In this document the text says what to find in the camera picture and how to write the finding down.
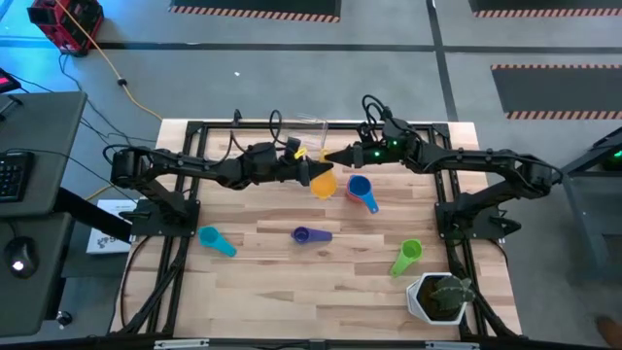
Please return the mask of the red machine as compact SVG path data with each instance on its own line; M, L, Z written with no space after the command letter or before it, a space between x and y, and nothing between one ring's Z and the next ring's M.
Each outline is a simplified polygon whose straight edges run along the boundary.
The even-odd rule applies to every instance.
M97 0L34 0L27 8L35 24L61 53L86 56L104 20L103 7Z

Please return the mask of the blue measuring cup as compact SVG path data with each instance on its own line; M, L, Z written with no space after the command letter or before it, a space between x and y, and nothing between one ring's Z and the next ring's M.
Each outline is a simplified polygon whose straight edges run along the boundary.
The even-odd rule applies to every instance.
M371 214L379 211L371 182L363 175L352 175L349 180L350 190L357 202L362 203Z

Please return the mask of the green cactus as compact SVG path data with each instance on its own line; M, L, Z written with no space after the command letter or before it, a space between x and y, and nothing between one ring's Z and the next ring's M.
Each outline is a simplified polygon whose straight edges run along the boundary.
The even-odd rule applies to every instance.
M475 300L470 278L461 279L454 275L442 277L433 283L431 300L438 311L460 309L466 302Z

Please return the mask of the yellow measuring cup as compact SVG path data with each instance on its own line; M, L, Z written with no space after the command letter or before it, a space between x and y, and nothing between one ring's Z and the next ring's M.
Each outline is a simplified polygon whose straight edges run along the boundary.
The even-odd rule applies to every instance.
M311 193L319 199L328 199L337 190L337 179L332 169L324 172L310 181Z

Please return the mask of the black device with green light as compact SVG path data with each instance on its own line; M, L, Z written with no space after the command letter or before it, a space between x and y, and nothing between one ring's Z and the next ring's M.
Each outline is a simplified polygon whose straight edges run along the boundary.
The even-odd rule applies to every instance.
M622 172L622 149L607 157L602 163L604 171Z

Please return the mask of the clear plastic basket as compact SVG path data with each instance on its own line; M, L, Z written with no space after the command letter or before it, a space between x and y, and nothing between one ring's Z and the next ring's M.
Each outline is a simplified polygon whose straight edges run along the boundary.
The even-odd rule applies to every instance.
M307 157L323 159L328 135L328 122L325 119L305 114L283 117L275 110L269 120L269 129L274 142L283 151L288 138L294 137L301 141L301 147L307 149Z

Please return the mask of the black striped-edge floor mat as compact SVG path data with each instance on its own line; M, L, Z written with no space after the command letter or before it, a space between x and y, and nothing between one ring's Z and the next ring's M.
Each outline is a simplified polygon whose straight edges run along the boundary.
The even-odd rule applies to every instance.
M342 0L170 0L175 14L337 23Z
M509 120L622 120L620 64L494 64Z
M476 18L622 17L622 0L468 0Z

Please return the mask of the green measuring cup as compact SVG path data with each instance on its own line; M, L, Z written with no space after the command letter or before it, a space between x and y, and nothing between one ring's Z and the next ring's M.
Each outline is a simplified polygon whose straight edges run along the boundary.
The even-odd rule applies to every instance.
M401 276L413 263L423 256L423 246L419 239L407 239L401 242L397 257L390 269L390 275L394 278Z

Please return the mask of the black computer mouse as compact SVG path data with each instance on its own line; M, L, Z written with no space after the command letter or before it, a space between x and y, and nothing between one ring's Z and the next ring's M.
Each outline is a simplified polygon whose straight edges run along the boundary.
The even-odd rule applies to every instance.
M19 279L30 278L39 267L36 242L31 237L11 239L3 250L3 258L11 274Z

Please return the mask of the silver metal bracket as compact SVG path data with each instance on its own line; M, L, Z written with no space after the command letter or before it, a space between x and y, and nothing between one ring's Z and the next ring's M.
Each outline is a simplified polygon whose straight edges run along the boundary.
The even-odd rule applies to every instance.
M209 346L210 341L204 338L166 339L156 341L153 350L203 350Z
M461 341L427 341L426 350L480 350L478 343Z

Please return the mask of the white cardboard box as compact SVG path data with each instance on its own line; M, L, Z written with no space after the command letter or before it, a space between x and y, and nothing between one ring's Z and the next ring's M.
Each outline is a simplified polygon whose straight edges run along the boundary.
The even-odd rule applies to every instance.
M97 207L119 218L120 212L133 211L136 203L130 199L100 199ZM135 238L131 236L130 242L125 243L93 228L86 246L86 253L90 255L128 253L134 240Z

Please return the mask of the white geometric planter pot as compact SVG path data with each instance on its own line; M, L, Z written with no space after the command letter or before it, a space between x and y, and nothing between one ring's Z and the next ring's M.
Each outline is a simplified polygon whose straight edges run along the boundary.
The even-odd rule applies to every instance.
M468 302L460 309L438 311L431 300L433 283L442 277L453 275L450 272L427 272L406 288L408 312L434 326L457 326L461 323Z

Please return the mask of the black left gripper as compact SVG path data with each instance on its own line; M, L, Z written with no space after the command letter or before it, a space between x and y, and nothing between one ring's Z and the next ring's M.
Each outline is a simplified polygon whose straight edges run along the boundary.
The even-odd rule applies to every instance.
M278 181L296 180L303 187L309 187L311 180L331 172L333 164L330 162L310 162L307 156L297 157L297 152L301 150L301 141L289 137L285 144L284 154L278 158Z

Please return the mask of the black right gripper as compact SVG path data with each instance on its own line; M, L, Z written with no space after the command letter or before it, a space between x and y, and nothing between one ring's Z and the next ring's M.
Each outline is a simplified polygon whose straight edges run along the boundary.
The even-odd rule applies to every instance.
M418 133L407 122L386 119L379 140L356 142L353 148L326 153L325 160L344 166L354 165L355 168L370 164L404 162L417 146Z

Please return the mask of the purple measuring cup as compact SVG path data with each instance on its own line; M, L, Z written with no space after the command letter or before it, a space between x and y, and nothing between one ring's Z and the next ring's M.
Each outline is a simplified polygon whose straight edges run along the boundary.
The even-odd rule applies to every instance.
M329 242L332 240L332 233L321 229L297 227L291 233L291 237L298 244Z

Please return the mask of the black keyboard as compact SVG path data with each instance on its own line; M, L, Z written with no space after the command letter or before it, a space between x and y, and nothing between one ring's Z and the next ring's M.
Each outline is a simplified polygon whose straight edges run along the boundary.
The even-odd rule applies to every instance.
M33 163L32 152L0 153L0 203L22 201Z

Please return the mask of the grey desk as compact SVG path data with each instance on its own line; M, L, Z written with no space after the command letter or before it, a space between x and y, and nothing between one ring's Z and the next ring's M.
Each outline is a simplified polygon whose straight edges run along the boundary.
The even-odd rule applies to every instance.
M79 122L82 92L16 94L18 104L0 122L0 153L32 152L22 201L0 203L0 337L32 335L50 317L74 220L54 209ZM18 236L34 239L39 267L28 279L11 274L3 258Z

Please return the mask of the teal measuring cup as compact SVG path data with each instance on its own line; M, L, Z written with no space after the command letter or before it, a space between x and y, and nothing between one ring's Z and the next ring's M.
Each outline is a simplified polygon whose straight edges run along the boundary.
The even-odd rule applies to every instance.
M203 247L221 252L228 257L235 257L237 249L230 244L215 227L200 227L198 229L199 243Z

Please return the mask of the black device with pink light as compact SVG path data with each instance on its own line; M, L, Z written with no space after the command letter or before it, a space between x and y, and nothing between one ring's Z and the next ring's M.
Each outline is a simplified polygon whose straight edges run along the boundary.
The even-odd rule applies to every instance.
M21 89L21 83L10 73L0 68L0 94Z

